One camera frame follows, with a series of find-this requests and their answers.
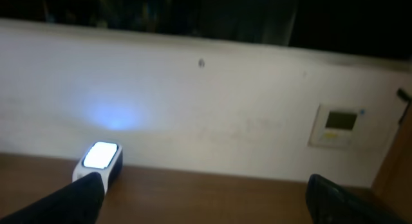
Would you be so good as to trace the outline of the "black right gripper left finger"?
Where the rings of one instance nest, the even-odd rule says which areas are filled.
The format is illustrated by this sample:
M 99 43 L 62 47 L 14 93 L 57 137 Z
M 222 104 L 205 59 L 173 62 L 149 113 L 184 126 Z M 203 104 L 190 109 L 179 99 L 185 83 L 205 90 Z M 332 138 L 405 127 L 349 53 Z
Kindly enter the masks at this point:
M 60 224 L 97 221 L 104 200 L 99 173 L 90 173 L 35 203 L 1 219 L 3 224 Z

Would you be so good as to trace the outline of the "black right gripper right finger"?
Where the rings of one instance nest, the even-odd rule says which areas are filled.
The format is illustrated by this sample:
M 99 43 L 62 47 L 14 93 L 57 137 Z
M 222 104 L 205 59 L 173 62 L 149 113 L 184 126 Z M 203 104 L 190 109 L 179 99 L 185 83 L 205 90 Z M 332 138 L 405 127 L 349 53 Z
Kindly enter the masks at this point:
M 315 224 L 406 224 L 319 174 L 309 178 L 306 206 Z

